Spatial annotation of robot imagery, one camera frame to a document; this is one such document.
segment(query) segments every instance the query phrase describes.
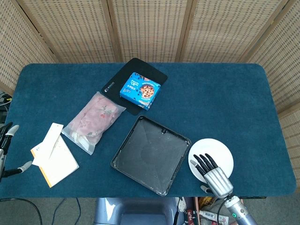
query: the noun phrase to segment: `white plate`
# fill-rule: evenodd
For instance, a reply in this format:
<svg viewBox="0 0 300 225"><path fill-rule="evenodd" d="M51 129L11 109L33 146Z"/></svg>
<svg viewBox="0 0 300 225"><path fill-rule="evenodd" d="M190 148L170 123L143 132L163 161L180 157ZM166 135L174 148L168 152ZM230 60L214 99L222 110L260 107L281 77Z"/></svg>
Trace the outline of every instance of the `white plate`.
<svg viewBox="0 0 300 225"><path fill-rule="evenodd" d="M229 149L222 142L206 138L197 141L190 149L188 153L188 164L193 175L200 181L206 183L204 177L198 172L198 170L190 163L190 160L197 162L194 154L199 156L200 154L205 156L205 153L209 154L216 164L221 167L226 176L229 178L233 172L233 156Z"/></svg>

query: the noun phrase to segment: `floor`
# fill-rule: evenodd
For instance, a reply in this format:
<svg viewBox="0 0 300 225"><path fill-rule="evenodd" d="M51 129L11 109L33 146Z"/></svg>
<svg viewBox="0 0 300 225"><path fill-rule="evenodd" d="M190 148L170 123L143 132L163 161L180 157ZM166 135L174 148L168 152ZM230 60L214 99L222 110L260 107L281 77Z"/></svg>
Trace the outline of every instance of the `floor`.
<svg viewBox="0 0 300 225"><path fill-rule="evenodd" d="M53 213L61 198L35 198L44 225L51 225ZM81 217L78 225L92 225L95 198L80 198ZM300 221L300 193L266 199L245 200L245 205L258 224L290 225ZM79 215L76 199L67 199L57 210L54 225L73 225ZM38 225L38 215L26 202L0 202L0 225Z"/></svg>

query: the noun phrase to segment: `pink fabric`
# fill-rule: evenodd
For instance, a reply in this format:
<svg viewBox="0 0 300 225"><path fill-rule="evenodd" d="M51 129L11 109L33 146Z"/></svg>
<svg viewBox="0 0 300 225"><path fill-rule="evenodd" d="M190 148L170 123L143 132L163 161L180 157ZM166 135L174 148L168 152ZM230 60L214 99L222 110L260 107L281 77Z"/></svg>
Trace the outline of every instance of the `pink fabric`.
<svg viewBox="0 0 300 225"><path fill-rule="evenodd" d="M125 110L97 92L88 104L68 124L77 135L85 136L92 144L98 143L105 132Z"/></svg>

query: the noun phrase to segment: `blue felt surface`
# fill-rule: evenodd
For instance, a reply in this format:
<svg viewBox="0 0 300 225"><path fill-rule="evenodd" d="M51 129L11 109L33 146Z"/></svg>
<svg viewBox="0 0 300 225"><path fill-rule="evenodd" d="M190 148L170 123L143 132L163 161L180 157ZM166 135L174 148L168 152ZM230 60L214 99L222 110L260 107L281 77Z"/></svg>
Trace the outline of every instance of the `blue felt surface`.
<svg viewBox="0 0 300 225"><path fill-rule="evenodd" d="M67 125L96 91L123 66L30 64L20 74L7 121L19 124L6 168L33 159L52 122ZM296 183L264 69L256 64L153 63L168 75L152 107L141 114L192 143L215 138L232 152L230 177L241 196L284 195ZM123 112L104 133L92 156L65 136L79 169L52 188L40 170L2 179L0 197L157 196L114 170L110 161L137 116ZM167 196L204 196L187 157Z"/></svg>

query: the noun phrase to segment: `robotic hand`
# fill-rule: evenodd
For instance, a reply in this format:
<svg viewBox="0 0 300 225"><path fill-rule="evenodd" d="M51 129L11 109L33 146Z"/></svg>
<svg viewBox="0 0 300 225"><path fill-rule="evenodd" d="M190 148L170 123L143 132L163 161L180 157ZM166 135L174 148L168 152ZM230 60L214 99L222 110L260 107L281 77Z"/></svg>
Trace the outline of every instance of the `robotic hand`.
<svg viewBox="0 0 300 225"><path fill-rule="evenodd" d="M199 164L193 160L190 160L190 162L204 177L212 193L218 198L225 199L225 207L232 213L232 216L236 218L236 221L239 225L257 225L240 199L232 194L233 185L226 177L223 170L218 167L216 162L209 154L205 154L205 156L200 155L200 157L198 157L197 155L194 155Z"/></svg>
<svg viewBox="0 0 300 225"><path fill-rule="evenodd" d="M19 129L19 125L13 125L12 122L0 128L0 182L3 177L9 177L18 173L22 173L31 166L31 161L25 163L23 166L12 170L5 170L4 164L6 155L8 153L8 148L12 137L15 135L16 131Z"/></svg>

